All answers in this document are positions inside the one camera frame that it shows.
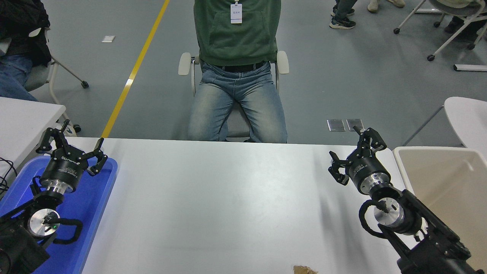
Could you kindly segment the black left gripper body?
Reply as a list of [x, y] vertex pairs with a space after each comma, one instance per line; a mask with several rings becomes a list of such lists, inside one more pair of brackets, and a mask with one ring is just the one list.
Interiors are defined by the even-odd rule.
[[84, 170], [88, 167], [86, 159], [80, 160], [83, 154], [84, 151], [77, 148], [67, 151], [63, 148], [54, 150], [40, 178], [40, 184], [47, 187], [50, 182], [62, 182], [68, 184], [70, 188], [77, 188]]

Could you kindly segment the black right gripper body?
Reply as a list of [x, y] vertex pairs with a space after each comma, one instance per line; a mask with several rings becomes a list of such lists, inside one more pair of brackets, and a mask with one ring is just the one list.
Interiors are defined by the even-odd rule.
[[379, 188], [392, 187], [391, 175], [375, 156], [359, 158], [352, 153], [347, 160], [347, 175], [361, 194], [372, 196]]

